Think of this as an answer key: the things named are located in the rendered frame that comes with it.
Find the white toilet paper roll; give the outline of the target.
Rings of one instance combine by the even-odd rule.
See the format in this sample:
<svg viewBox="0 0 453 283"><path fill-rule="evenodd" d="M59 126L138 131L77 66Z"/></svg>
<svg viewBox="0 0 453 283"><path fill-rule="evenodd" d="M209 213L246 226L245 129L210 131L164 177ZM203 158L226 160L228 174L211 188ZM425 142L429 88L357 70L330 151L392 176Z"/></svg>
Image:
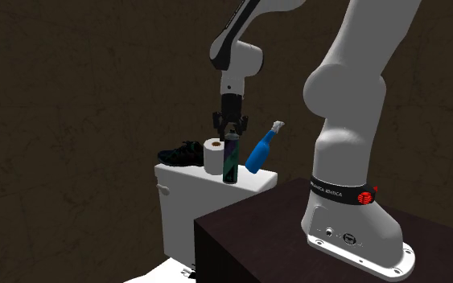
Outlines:
<svg viewBox="0 0 453 283"><path fill-rule="evenodd" d="M208 174L223 174L224 143L219 138L210 138L203 144L204 169Z"/></svg>

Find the dark spray can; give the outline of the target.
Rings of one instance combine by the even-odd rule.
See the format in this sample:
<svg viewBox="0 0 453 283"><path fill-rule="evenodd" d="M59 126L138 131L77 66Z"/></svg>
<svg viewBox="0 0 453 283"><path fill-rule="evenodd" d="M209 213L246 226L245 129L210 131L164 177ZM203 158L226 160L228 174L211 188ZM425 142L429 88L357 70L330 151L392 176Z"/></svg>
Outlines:
<svg viewBox="0 0 453 283"><path fill-rule="evenodd" d="M229 130L224 136L223 182L227 184L237 182L239 137L234 129Z"/></svg>

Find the black sneaker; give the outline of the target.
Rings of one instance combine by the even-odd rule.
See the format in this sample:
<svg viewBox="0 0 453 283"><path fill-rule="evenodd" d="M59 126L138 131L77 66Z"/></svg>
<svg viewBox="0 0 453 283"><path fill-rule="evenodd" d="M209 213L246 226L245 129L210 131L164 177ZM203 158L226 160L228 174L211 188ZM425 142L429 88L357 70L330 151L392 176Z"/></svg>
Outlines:
<svg viewBox="0 0 453 283"><path fill-rule="evenodd" d="M167 166L203 166L204 148L197 141L184 141L179 148L158 152L157 158Z"/></svg>

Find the dark robot stand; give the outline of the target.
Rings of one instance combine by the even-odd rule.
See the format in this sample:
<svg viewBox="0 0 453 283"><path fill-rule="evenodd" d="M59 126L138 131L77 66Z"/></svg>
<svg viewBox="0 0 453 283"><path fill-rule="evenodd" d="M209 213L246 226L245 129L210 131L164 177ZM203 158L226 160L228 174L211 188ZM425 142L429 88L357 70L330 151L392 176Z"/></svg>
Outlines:
<svg viewBox="0 0 453 283"><path fill-rule="evenodd" d="M196 219L196 283L388 283L307 243L308 196L297 178ZM453 228L386 211L416 256L399 283L453 283Z"/></svg>

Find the blue spray bottle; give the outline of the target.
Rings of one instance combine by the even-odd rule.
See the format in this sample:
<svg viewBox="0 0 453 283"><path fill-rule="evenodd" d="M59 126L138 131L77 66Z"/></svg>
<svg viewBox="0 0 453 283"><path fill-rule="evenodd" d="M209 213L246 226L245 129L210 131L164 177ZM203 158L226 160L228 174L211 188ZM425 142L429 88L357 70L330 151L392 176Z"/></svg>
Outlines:
<svg viewBox="0 0 453 283"><path fill-rule="evenodd" d="M275 134L285 125L283 121L275 121L270 131L257 143L245 162L245 168L252 174L256 174L262 167L270 153L270 142Z"/></svg>

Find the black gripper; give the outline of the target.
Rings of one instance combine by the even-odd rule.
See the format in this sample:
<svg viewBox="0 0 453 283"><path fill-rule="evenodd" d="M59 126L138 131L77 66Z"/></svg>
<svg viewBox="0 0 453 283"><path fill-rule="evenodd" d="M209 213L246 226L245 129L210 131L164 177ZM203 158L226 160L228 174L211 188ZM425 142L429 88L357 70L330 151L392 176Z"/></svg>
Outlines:
<svg viewBox="0 0 453 283"><path fill-rule="evenodd" d="M243 96L225 93L221 96L221 111L212 114L213 128L217 130L221 141L224 140L224 130L227 122L235 122L235 131L242 135L247 130L248 116L241 116Z"/></svg>

